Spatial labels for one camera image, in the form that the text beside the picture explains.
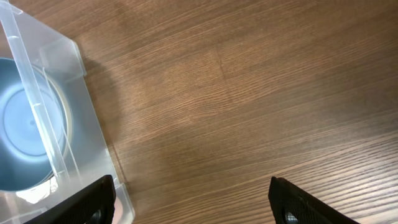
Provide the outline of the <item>blue bowl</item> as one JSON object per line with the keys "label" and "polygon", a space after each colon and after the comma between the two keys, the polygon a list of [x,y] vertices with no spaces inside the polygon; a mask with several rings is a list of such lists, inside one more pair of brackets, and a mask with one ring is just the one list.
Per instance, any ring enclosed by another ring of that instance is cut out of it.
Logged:
{"label": "blue bowl", "polygon": [[16,63],[1,59],[1,190],[41,184],[52,168]]}

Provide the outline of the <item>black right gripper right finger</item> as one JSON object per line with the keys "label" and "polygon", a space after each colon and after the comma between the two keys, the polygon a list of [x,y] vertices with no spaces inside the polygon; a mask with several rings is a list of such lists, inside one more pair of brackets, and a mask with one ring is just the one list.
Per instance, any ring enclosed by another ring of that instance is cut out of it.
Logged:
{"label": "black right gripper right finger", "polygon": [[271,178],[268,199],[276,224],[358,224],[281,177]]}

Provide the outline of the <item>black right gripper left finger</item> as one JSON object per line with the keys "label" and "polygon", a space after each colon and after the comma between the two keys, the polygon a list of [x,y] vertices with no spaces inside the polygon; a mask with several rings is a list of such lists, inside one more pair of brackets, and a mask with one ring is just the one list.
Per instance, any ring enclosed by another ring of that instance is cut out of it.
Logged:
{"label": "black right gripper left finger", "polygon": [[112,224],[115,201],[113,178],[104,175],[25,224]]}

